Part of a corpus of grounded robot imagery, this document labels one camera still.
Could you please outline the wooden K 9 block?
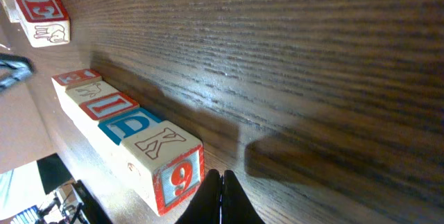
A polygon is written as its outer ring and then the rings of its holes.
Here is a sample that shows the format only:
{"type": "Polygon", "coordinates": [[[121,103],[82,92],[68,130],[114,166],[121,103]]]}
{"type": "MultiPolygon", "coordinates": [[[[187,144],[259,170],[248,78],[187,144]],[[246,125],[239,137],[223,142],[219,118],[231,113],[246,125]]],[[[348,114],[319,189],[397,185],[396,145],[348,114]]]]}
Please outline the wooden K 9 block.
{"type": "Polygon", "coordinates": [[[202,141],[163,121],[121,142],[130,185],[162,216],[193,194],[204,178],[202,141]]]}

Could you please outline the wooden block green edge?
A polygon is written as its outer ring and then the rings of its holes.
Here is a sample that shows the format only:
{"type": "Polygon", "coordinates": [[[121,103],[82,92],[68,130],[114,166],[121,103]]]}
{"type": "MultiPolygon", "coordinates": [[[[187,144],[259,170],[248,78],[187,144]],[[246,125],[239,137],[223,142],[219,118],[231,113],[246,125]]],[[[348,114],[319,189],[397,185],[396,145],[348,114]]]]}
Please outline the wooden block green edge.
{"type": "Polygon", "coordinates": [[[93,69],[80,69],[54,75],[51,77],[51,80],[57,92],[65,92],[68,89],[100,81],[102,77],[93,69]]]}

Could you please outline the wooden red I block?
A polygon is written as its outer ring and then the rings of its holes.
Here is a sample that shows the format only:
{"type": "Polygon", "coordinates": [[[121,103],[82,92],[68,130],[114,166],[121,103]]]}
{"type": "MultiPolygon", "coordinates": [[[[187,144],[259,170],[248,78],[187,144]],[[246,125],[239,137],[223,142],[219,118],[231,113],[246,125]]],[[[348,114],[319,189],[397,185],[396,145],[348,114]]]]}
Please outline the wooden red I block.
{"type": "Polygon", "coordinates": [[[70,96],[65,109],[74,123],[89,128],[138,107],[139,103],[123,92],[112,92],[85,98],[70,96]]]}

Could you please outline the wooden D block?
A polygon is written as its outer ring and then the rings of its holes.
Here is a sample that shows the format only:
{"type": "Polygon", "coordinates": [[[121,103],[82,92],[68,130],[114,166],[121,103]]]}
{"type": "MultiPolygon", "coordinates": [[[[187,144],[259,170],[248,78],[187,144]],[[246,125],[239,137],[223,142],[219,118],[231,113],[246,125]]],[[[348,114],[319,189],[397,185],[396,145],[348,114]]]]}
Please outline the wooden D block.
{"type": "Polygon", "coordinates": [[[139,132],[157,126],[162,120],[142,107],[111,117],[91,129],[96,142],[110,157],[117,156],[121,142],[139,132]]]}

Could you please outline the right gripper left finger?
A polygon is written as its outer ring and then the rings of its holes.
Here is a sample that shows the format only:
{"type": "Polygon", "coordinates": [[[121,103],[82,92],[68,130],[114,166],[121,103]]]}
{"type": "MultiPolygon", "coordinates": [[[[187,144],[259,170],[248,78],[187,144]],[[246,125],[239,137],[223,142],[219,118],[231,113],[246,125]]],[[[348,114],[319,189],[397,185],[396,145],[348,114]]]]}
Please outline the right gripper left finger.
{"type": "Polygon", "coordinates": [[[219,224],[220,199],[221,176],[211,169],[176,224],[219,224]]]}

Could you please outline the wooden dog block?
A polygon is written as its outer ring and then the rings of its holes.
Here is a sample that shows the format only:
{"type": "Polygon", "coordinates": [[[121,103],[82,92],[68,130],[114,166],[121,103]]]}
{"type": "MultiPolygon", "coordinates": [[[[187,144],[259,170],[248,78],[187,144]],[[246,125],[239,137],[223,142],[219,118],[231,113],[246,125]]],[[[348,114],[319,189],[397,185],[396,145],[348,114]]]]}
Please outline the wooden dog block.
{"type": "Polygon", "coordinates": [[[116,88],[105,81],[97,81],[62,92],[60,104],[65,112],[77,110],[81,103],[118,92],[116,88]]]}

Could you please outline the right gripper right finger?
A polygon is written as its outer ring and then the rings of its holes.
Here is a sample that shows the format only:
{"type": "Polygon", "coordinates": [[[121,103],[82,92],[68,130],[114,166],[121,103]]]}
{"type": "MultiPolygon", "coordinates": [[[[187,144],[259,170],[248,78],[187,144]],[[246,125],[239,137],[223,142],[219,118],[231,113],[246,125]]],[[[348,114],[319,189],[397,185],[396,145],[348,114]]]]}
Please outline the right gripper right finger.
{"type": "Polygon", "coordinates": [[[264,224],[233,171],[223,175],[222,224],[264,224]]]}

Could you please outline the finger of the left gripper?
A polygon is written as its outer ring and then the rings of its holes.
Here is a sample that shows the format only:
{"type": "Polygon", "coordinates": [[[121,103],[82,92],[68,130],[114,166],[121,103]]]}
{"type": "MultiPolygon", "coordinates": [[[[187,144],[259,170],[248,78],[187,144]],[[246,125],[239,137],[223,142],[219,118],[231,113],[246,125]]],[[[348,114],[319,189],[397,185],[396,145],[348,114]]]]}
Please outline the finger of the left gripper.
{"type": "Polygon", "coordinates": [[[6,74],[1,76],[1,92],[24,82],[35,72],[34,65],[28,58],[6,53],[1,54],[1,70],[6,71],[6,74]]]}

